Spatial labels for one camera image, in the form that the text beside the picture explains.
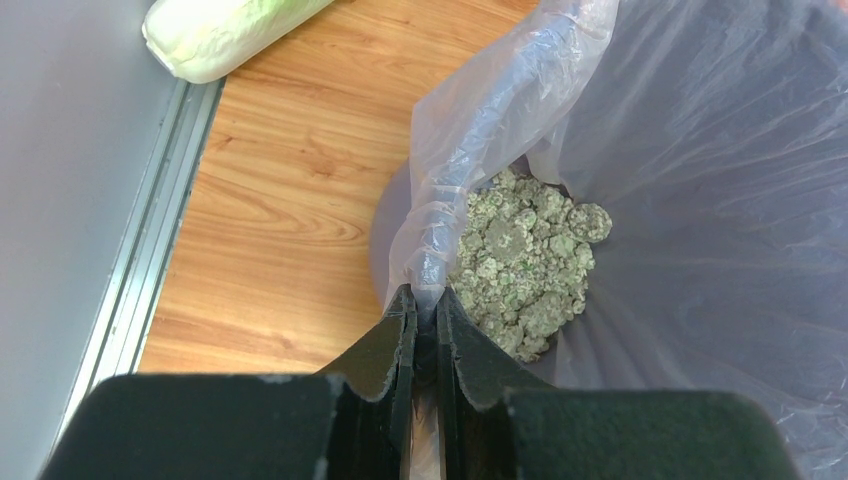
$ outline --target trash can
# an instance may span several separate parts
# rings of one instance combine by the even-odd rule
[[[741,393],[806,476],[848,478],[844,11],[543,0],[416,105],[372,229],[377,292],[440,295],[468,190],[522,154],[614,222],[540,376]]]

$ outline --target green crumbled material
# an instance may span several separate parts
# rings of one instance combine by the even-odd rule
[[[468,227],[448,277],[474,323],[507,354],[538,360],[548,339],[586,308],[590,243],[610,216],[510,170],[468,197]]]

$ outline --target trash bag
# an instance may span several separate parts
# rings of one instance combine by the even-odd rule
[[[393,238],[378,291],[409,282],[432,311],[467,192],[522,154],[614,222],[541,376],[738,392],[806,476],[848,478],[848,15],[824,0],[543,1],[416,105],[411,211],[372,233]]]

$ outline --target aluminum threshold strip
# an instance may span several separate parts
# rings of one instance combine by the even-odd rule
[[[57,440],[86,394],[103,380],[138,368],[223,86],[223,80],[205,85],[177,84]]]

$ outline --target white wall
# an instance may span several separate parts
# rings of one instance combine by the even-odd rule
[[[0,478],[57,433],[176,84],[153,0],[0,3]]]

